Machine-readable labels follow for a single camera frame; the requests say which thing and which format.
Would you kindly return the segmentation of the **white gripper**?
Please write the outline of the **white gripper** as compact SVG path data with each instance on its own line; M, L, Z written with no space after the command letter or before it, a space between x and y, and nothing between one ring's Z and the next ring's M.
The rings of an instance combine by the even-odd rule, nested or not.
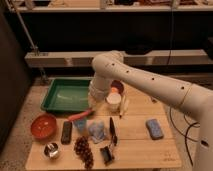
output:
M104 104L104 101L97 101L91 94L88 94L88 105L93 112L98 112Z

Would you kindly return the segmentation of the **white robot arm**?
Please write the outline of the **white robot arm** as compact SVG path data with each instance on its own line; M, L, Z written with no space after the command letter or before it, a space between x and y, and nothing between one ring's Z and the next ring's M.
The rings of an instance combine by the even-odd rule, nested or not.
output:
M130 67L119 51L96 55L92 68L89 94L96 102L108 95L113 80L121 80L196 120L200 131L192 171L213 171L213 90Z

